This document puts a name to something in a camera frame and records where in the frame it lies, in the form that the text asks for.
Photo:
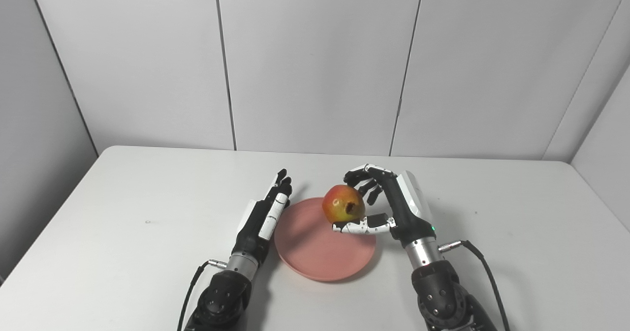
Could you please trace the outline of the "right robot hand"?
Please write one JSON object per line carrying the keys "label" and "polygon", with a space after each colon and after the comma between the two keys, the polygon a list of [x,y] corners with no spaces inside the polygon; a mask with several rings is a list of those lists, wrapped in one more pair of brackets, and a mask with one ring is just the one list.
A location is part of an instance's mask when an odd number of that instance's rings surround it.
{"label": "right robot hand", "polygon": [[356,218],[348,222],[337,220],[332,229],[340,233],[372,234],[390,233],[403,248],[421,241],[434,241],[435,228],[426,219],[431,215],[423,193],[411,172],[400,174],[377,165],[365,164],[349,170],[344,176],[344,183],[358,188],[361,196],[368,194],[366,203],[372,205],[383,193],[391,208],[392,216],[385,213]]}

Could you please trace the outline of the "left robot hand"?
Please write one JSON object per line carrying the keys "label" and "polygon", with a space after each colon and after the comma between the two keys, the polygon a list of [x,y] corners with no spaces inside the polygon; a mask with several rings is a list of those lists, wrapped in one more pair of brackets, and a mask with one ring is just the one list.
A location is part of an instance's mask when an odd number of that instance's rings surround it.
{"label": "left robot hand", "polygon": [[251,201],[246,208],[245,221],[236,235],[232,255],[253,257],[261,266],[268,256],[270,241],[285,208],[290,205],[292,179],[282,168],[275,175],[266,196]]}

